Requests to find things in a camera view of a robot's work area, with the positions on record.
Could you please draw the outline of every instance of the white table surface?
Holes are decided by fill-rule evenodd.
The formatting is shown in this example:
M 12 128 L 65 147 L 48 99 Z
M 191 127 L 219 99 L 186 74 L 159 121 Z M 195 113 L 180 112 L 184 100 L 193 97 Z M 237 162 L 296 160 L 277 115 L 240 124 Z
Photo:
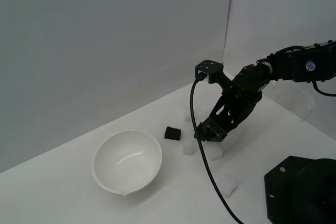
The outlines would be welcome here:
M 114 120 L 0 174 L 0 223 L 235 223 L 212 189 L 199 152 L 182 155 L 182 143 L 164 139 L 167 126 L 193 136 L 184 120 L 191 85 Z M 200 83 L 195 110 L 207 114 L 220 96 L 217 85 Z M 121 196 L 101 189 L 90 171 L 99 143 L 116 131 L 135 128 L 153 134 L 163 152 L 162 167 L 144 190 Z M 229 133 L 214 176 L 236 179 L 228 200 L 247 224 L 270 223 L 264 175 L 289 155 L 336 158 L 336 141 L 267 98 Z

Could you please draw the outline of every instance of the black cable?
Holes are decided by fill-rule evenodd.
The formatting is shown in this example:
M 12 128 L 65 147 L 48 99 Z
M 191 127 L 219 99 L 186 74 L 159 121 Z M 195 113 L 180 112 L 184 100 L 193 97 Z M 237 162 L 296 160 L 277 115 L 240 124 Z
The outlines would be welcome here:
M 325 95 L 326 97 L 336 97 L 336 94 L 329 94 L 329 93 L 324 93 L 323 91 L 319 90 L 319 87 L 317 87 L 317 83 L 315 81 L 312 81 L 314 89 L 320 93 Z
M 283 52 L 288 52 L 288 51 L 292 51 L 292 50 L 295 50 L 295 49 L 305 49 L 305 47 L 303 46 L 291 46 L 291 47 L 286 47 L 280 51 L 277 51 L 276 54 L 280 54 L 280 53 L 283 53 Z
M 202 146 L 202 142 L 201 140 L 199 140 L 200 138 L 198 137 L 198 133 L 197 133 L 197 125 L 196 125 L 196 120 L 195 120 L 195 114 L 194 114 L 194 91 L 195 91 L 195 87 L 196 87 L 196 84 L 205 79 L 206 75 L 205 76 L 200 76 L 201 74 L 204 74 L 204 73 L 200 73 L 198 75 L 198 78 L 194 81 L 194 84 L 191 88 L 191 93 L 190 93 L 190 113 L 191 113 L 191 121 L 193 122 L 193 127 L 194 127 L 194 131 L 195 131 L 195 135 L 196 135 L 196 138 L 197 138 L 197 142 L 198 142 L 198 145 L 200 147 L 200 151 L 201 151 L 201 155 L 202 155 L 202 159 L 203 159 L 203 162 L 204 162 L 204 166 L 205 166 L 205 169 L 208 173 L 208 176 L 210 178 L 210 181 L 212 183 L 212 185 L 214 186 L 215 188 L 215 191 L 216 193 L 218 194 L 220 200 L 222 201 L 223 205 L 225 206 L 226 210 L 229 212 L 229 214 L 232 216 L 232 218 L 234 218 L 234 220 L 239 223 L 239 224 L 244 224 L 243 222 L 241 222 L 237 216 L 235 216 L 235 214 L 231 211 L 231 209 L 229 208 L 228 204 L 226 203 L 224 197 L 222 196 L 221 192 L 219 191 L 217 185 L 216 185 L 216 182 L 214 180 L 214 177 L 212 176 L 212 173 L 210 171 L 210 168 L 209 168 L 209 165 L 208 165 L 208 161 L 206 160 L 206 156 L 205 156 L 205 152 L 204 152 L 204 149 L 203 149 L 203 146 Z

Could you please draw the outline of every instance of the white bowl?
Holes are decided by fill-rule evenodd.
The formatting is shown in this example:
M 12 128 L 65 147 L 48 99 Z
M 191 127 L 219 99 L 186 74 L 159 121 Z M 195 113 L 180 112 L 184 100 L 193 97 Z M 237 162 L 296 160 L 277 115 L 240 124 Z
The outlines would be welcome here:
M 126 130 L 100 144 L 93 156 L 92 175 L 106 191 L 127 195 L 148 185 L 161 163 L 162 150 L 156 138 Z

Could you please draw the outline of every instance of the small black block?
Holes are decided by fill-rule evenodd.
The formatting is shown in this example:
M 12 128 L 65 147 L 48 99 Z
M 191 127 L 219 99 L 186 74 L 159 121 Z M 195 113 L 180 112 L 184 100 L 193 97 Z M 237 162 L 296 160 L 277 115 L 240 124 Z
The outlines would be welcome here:
M 165 139 L 180 140 L 181 139 L 181 130 L 171 127 L 167 127 L 166 132 L 164 133 Z

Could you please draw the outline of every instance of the sticker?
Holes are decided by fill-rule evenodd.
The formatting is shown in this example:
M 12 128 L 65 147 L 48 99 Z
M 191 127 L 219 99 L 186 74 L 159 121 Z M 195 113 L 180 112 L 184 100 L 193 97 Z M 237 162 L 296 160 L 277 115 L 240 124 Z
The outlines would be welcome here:
M 308 61 L 306 62 L 306 69 L 307 69 L 308 71 L 314 71 L 315 68 L 316 68 L 316 66 L 315 66 L 315 63 L 314 63 L 313 61 L 308 60 Z

